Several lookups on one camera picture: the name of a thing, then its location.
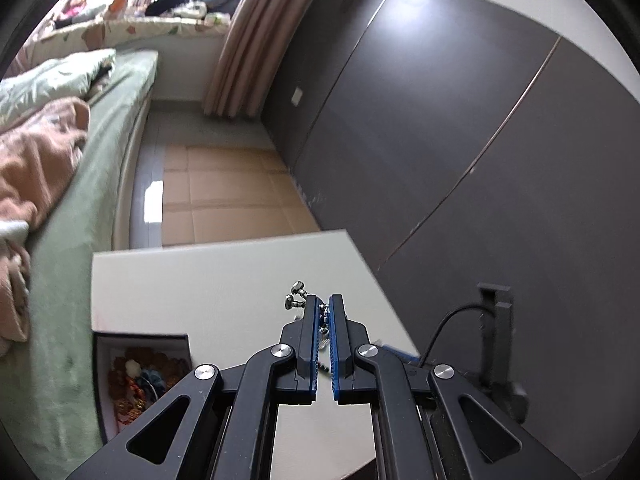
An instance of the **blanket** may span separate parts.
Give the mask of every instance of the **blanket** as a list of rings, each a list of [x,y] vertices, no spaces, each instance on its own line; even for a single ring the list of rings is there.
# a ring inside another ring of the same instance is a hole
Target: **blanket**
[[[42,225],[82,157],[89,107],[64,98],[0,137],[0,355],[29,336],[27,230]]]

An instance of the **curtain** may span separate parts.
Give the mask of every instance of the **curtain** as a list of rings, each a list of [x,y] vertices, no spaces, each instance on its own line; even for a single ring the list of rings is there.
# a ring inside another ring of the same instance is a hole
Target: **curtain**
[[[218,59],[203,110],[254,118],[311,0],[242,0]]]

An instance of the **open box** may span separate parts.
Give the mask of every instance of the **open box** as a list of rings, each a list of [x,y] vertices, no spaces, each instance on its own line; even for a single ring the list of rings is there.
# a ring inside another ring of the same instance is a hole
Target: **open box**
[[[113,360],[124,356],[130,347],[149,347],[154,352],[164,352],[169,358],[185,359],[193,368],[189,350],[189,338],[183,336],[154,336],[94,332],[94,393],[98,413],[100,436],[106,444],[115,437],[122,425],[116,420],[113,401],[109,396],[108,373]]]

